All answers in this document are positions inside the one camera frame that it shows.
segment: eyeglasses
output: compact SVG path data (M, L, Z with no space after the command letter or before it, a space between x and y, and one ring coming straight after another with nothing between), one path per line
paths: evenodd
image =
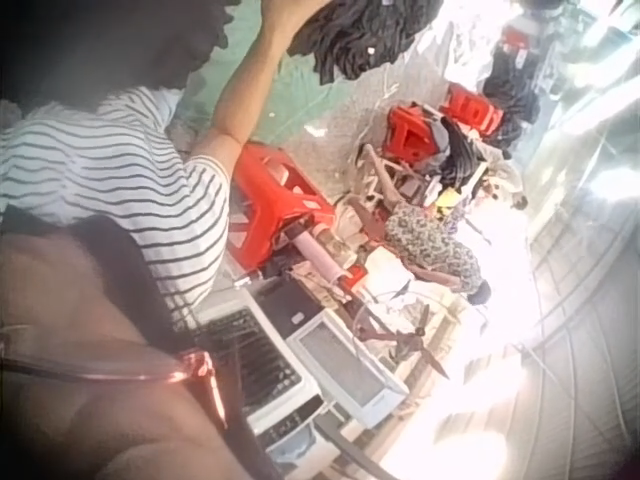
M29 325L0 328L0 371L72 383L138 385L197 382L198 399L226 428L225 408L211 355L200 349L177 357L125 340L83 339Z

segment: white machine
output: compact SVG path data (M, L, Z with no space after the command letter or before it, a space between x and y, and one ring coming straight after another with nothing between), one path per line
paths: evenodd
M215 292L197 308L199 335L233 342L241 362L249 424L271 450L302 430L325 405L314 377L246 290Z
M316 378L325 396L337 401L366 428L373 428L409 395L331 310L322 310L286 339Z

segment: black and white striped shirt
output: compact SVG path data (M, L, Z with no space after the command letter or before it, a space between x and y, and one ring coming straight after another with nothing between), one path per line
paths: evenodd
M184 163L165 134L179 98L139 88L96 113L50 105L0 136L0 220L9 204L57 225L113 218L142 249L176 318L210 291L229 212L225 171L209 157Z

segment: green floor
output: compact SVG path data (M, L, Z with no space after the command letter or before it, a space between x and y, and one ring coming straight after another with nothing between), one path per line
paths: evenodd
M227 25L229 47L215 49L209 62L194 73L178 118L201 130L208 125L220 92L238 66L260 27L260 1L244 0L229 9L234 21ZM338 81L320 86L313 71L313 57L286 57L280 68L267 105L254 133L254 139L279 145L302 130L309 121L344 101L352 84Z

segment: red plastic stool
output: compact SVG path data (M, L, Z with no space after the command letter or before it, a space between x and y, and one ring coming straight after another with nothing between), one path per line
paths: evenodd
M510 47L528 50L529 36L515 27L507 25L502 30L502 42Z
M244 218L230 216L228 248L247 271L261 267L271 256L281 229L300 217L311 215L316 223L331 226L334 208L296 168L282 150L247 144L233 174L245 200ZM234 243L234 234L244 237Z
M448 97L448 103L440 107L440 111L477 130L484 137L491 135L502 121L502 110L493 106L488 98L470 92L461 85L449 85Z
M394 107L389 111L383 152L408 164L438 153L428 119L421 107Z

